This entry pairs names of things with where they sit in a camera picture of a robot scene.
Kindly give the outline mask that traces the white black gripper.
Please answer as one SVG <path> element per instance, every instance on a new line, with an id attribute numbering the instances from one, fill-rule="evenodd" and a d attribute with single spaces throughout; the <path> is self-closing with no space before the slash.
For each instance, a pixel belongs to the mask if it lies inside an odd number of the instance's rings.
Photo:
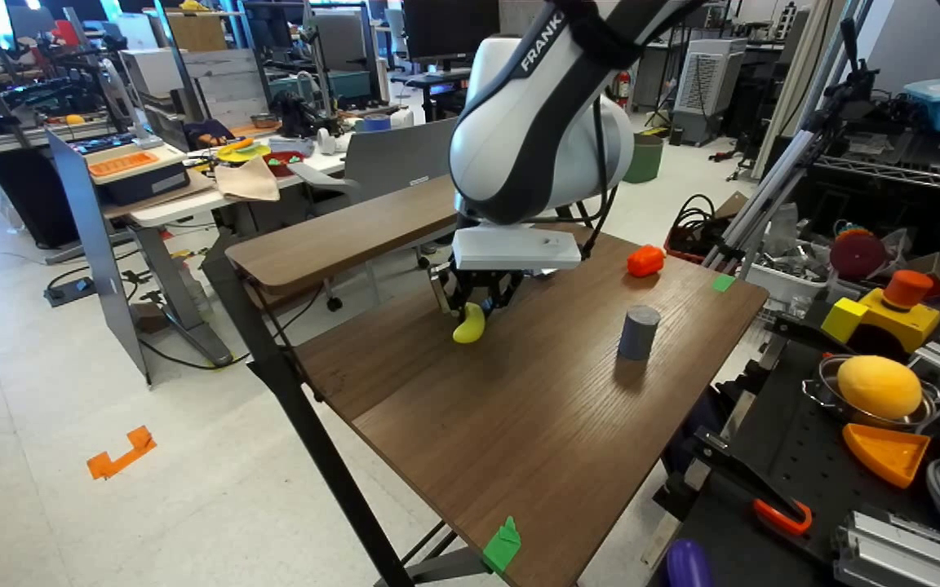
<path id="1" fill-rule="evenodd" d="M 528 225 L 469 225 L 449 237 L 449 256 L 437 269 L 437 303 L 459 315 L 466 303 L 487 312 L 505 305 L 528 275 L 568 269 L 580 261 L 570 230 Z"/>

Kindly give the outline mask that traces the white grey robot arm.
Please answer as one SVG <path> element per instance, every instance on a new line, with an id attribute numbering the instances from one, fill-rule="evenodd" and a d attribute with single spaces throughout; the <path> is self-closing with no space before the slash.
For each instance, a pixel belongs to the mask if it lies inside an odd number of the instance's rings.
<path id="1" fill-rule="evenodd" d="M 459 220 L 437 291 L 449 312 L 492 312 L 528 275 L 591 256 L 596 233 L 577 240 L 537 215 L 591 195 L 611 211 L 632 127 L 605 87 L 699 3 L 546 0 L 518 40 L 481 45 L 448 150 Z"/>

